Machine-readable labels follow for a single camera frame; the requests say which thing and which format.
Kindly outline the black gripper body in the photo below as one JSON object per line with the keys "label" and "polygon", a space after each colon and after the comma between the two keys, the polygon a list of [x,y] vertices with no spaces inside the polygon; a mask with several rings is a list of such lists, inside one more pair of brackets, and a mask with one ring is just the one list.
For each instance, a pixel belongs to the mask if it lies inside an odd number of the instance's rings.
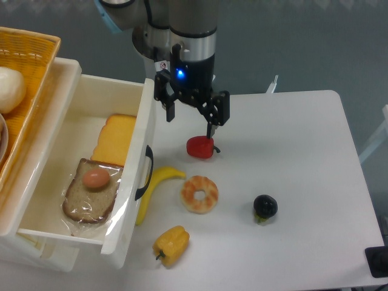
{"label": "black gripper body", "polygon": [[170,52],[170,70],[155,75],[154,99],[166,110],[176,100],[196,108],[209,123],[224,125],[230,118],[230,93],[212,89],[215,57],[200,61],[182,58],[183,47],[175,44]]}

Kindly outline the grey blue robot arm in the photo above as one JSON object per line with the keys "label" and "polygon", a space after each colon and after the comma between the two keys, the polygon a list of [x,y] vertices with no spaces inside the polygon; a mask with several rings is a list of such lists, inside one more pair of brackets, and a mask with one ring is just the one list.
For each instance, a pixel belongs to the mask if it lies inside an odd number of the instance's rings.
{"label": "grey blue robot arm", "polygon": [[154,99],[175,117],[175,101],[196,108],[207,138],[230,117],[230,93],[213,90],[218,1],[95,1],[113,32],[133,29],[133,45],[155,65]]}

